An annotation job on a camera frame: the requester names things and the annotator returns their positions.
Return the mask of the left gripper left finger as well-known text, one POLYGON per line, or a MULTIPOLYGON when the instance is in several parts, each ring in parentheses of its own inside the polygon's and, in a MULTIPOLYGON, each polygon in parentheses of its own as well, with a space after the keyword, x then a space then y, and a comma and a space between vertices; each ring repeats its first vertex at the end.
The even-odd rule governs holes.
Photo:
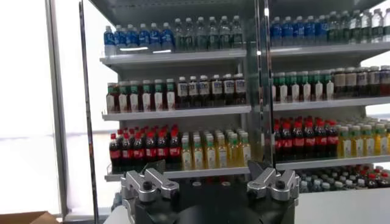
POLYGON ((147 163, 141 172, 130 170, 121 177, 121 196, 124 200, 139 199, 142 203, 151 203, 158 196, 176 200, 180 195, 179 183, 171 181, 163 174, 166 161, 147 163))

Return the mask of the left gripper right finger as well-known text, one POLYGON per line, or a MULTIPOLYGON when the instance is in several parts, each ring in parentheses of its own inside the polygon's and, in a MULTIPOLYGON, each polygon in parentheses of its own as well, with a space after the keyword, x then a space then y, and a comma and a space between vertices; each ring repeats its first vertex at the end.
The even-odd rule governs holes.
POLYGON ((276 201, 298 199, 300 177, 293 170, 279 173, 270 164, 249 160, 247 162, 252 180, 247 183, 247 195, 252 200, 270 196, 276 201))

